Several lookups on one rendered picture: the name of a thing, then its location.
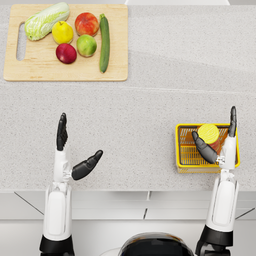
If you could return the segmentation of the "yellow lemon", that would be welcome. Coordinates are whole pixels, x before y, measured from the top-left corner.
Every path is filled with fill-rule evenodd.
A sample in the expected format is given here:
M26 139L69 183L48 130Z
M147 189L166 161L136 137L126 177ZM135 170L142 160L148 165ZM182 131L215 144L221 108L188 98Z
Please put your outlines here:
M52 28L52 36L57 44L69 44L73 40L73 28L66 21L58 21Z

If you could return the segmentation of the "green napa cabbage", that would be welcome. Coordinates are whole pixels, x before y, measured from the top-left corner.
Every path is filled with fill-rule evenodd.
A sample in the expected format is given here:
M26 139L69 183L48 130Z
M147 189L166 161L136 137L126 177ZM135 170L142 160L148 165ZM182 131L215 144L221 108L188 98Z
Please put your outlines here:
M51 5L40 12L30 16L24 25L27 38L37 41L44 38L52 31L58 21L66 21L70 14L69 5L65 2Z

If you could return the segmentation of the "dark round robot body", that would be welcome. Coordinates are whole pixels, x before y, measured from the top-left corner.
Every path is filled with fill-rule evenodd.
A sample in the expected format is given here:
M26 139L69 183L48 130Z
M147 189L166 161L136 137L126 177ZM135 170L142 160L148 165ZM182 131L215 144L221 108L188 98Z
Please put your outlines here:
M163 232L134 235L121 247L118 256L194 256L179 237Z

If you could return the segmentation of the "yellow slatted basket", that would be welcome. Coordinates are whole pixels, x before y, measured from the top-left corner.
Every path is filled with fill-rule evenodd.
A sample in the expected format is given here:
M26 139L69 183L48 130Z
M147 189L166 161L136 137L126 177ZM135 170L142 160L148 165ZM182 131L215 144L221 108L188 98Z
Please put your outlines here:
M175 128L176 165L179 173L219 173L217 163L206 162L194 143L192 132L201 124L178 124Z

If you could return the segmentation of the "wooden cutting board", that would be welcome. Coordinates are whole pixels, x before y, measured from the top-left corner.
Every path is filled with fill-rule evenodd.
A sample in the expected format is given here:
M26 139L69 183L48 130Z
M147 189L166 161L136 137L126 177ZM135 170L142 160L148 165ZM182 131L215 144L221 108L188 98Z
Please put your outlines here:
M110 59L107 71L99 69L100 54L78 56L72 64L61 63L57 44L48 35L39 41L26 41L24 59L17 59L19 28L45 4L15 4L11 7L3 77L7 81L124 81L128 77L128 7L124 4L72 4L68 23L89 11L105 15L110 28Z

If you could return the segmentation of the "green apple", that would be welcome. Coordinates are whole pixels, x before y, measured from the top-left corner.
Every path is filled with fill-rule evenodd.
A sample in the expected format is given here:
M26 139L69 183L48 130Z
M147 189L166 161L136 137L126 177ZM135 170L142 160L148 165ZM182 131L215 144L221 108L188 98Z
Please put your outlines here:
M77 50L83 57L92 56L97 49L96 40L90 35L81 35L76 42Z

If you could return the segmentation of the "red potato chip can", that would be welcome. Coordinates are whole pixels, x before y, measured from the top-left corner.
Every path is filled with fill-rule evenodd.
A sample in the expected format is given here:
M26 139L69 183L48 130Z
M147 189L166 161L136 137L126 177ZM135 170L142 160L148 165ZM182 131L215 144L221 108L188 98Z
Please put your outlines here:
M203 124L198 129L198 135L206 144L220 153L219 129L214 124Z

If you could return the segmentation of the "green cucumber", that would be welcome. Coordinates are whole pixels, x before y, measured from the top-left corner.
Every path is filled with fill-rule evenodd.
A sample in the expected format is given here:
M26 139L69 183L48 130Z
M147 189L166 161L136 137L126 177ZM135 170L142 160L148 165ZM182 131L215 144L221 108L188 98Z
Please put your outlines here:
M101 53L99 68L101 73L105 73L110 57L110 30L109 22L104 14L100 15L100 31L101 31Z

